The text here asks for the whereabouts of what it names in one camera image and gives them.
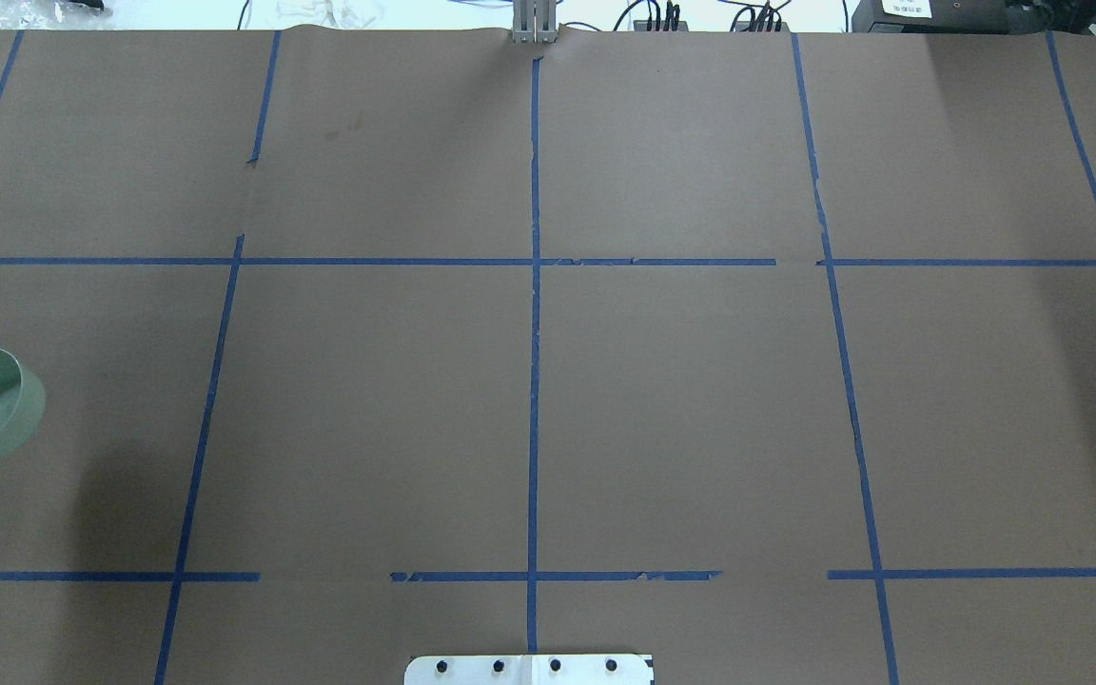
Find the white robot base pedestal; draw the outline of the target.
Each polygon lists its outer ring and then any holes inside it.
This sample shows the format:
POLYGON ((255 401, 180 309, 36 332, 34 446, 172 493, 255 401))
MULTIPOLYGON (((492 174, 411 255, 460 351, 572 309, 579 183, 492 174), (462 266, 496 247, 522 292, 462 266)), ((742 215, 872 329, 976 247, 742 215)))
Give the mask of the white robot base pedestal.
POLYGON ((637 654, 416 657, 404 684, 654 684, 653 659, 637 654))

